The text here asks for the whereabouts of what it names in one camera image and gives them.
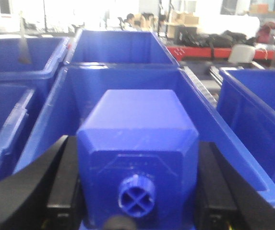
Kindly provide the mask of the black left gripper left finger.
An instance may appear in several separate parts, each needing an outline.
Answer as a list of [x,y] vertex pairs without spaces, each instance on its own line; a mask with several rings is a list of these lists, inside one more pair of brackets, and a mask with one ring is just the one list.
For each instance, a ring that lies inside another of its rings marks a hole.
[[0,230],[77,230],[83,216],[75,136],[0,181]]

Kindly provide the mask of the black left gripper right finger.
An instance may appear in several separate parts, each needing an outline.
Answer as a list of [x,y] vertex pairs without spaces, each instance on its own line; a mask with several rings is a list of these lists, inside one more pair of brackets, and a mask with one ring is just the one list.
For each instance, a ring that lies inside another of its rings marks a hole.
[[275,230],[272,207],[213,142],[199,144],[194,224],[198,230]]

